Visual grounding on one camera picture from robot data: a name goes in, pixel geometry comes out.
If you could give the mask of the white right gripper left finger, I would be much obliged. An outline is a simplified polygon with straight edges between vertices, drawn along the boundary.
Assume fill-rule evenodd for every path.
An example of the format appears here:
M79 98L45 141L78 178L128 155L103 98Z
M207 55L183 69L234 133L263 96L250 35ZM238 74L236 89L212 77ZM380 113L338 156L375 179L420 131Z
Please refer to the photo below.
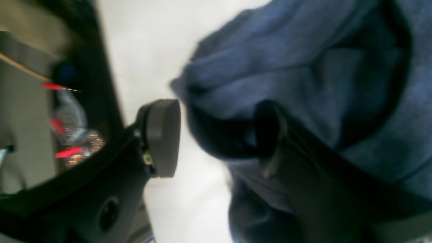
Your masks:
M177 168L181 109L160 99L88 160L1 200L1 234L27 243L125 243L152 177Z

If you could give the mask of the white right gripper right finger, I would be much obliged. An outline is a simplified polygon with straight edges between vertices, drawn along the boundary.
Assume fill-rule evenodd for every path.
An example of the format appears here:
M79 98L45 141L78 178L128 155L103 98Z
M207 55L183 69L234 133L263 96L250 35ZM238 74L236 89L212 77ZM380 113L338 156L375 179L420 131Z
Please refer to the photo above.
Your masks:
M361 171L277 104L255 109L260 170L288 192L306 243L430 243L431 201Z

